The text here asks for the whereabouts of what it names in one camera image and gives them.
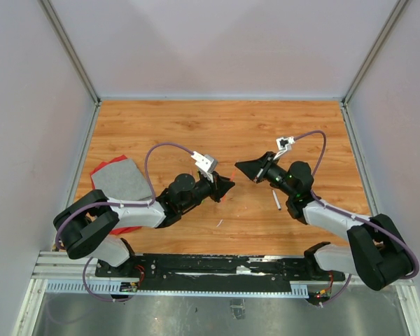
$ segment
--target white wall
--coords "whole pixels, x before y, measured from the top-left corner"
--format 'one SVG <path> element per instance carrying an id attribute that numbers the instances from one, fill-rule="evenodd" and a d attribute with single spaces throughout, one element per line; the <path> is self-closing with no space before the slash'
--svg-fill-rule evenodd
<path id="1" fill-rule="evenodd" d="M 52 0 L 103 97 L 343 97 L 396 0 Z"/>
<path id="2" fill-rule="evenodd" d="M 37 1 L 0 1 L 0 335 L 53 240 L 92 111 Z"/>
<path id="3" fill-rule="evenodd" d="M 420 260 L 420 0 L 410 3 L 350 107 L 378 206 Z M 415 282 L 420 295 L 420 275 Z"/>

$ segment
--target red cloth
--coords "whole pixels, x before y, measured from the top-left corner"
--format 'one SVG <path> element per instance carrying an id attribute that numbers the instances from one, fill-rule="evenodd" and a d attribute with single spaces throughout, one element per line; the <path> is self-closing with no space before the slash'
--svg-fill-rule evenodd
<path id="1" fill-rule="evenodd" d="M 100 164 L 98 164 L 98 167 L 93 169 L 92 172 L 90 173 L 90 180 L 92 181 L 92 189 L 95 189 L 95 185 L 93 184 L 93 179 L 92 179 L 92 175 L 94 173 L 98 172 L 101 168 L 107 166 L 110 163 L 119 162 L 119 161 L 123 161 L 123 160 L 126 160 L 126 159 L 127 159 L 126 155 L 121 155 L 119 157 L 116 157 L 115 159 L 112 159 L 109 162 L 101 162 Z M 141 226 L 121 227 L 119 229 L 112 230 L 111 235 L 121 235 L 122 233 L 128 233 L 128 232 L 132 232 L 132 231 L 138 230 L 138 229 L 141 229 Z"/>

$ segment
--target wooden table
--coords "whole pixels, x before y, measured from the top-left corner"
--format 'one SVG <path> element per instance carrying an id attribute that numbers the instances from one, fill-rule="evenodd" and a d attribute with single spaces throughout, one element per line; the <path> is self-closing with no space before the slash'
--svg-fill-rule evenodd
<path id="1" fill-rule="evenodd" d="M 368 214 L 340 108 L 335 101 L 105 101 L 80 179 L 77 198 L 91 190 L 89 173 L 101 162 L 125 154 L 140 170 L 149 148 L 163 141 L 214 156 L 216 171 L 231 176 L 236 161 L 276 151 L 275 139 L 320 129 L 328 147 L 316 175 L 316 193 L 333 204 Z M 281 158 L 287 169 L 295 160 L 315 165 L 320 135 L 298 141 Z M 149 172 L 157 193 L 193 168 L 190 156 L 174 147 L 157 148 Z M 123 237 L 143 253 L 224 253 L 300 255 L 322 241 L 343 241 L 322 229 L 278 211 L 268 183 L 254 184 L 240 171 L 236 186 L 222 203 L 206 200 L 171 227 L 142 228 Z M 284 205 L 286 197 L 278 193 Z"/>

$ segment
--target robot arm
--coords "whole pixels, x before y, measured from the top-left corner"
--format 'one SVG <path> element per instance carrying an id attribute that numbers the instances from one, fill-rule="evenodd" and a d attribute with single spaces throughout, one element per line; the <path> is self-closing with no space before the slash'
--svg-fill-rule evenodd
<path id="1" fill-rule="evenodd" d="M 214 171 L 217 161 L 209 155 L 194 152 L 192 158 L 197 161 L 199 180 L 189 174 L 178 175 L 149 206 L 140 206 L 140 201 L 113 199 L 106 197 L 102 190 L 93 190 L 63 210 L 53 221 L 56 230 L 68 217 L 80 211 L 60 234 L 69 258 L 89 256 L 118 267 L 130 258 L 130 247 L 121 239 L 108 236 L 113 229 L 132 226 L 166 228 L 208 197 L 220 202 L 235 183 Z"/>
<path id="2" fill-rule="evenodd" d="M 304 256 L 314 271 L 356 274 L 376 291 L 409 274 L 414 265 L 404 248 L 364 224 L 370 221 L 402 241 L 388 216 L 369 217 L 332 206 L 312 192 L 314 178 L 306 162 L 293 162 L 288 171 L 277 164 L 292 143 L 292 138 L 277 139 L 279 149 L 282 149 L 277 154 L 266 152 L 257 160 L 238 162 L 235 166 L 252 181 L 266 180 L 273 188 L 287 194 L 286 206 L 292 218 L 328 230 L 349 242 L 349 248 L 322 242 L 306 250 Z"/>

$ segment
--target white marker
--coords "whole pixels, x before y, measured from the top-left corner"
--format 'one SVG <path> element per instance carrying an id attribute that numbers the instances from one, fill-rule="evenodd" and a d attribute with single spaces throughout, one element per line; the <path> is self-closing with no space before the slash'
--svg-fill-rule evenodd
<path id="1" fill-rule="evenodd" d="M 279 198 L 277 197 L 277 194 L 275 193 L 274 189 L 272 189 L 272 195 L 274 196 L 274 200 L 275 200 L 275 204 L 277 204 L 277 208 L 279 210 L 281 210 L 281 205 L 280 205 L 280 202 L 279 202 Z"/>

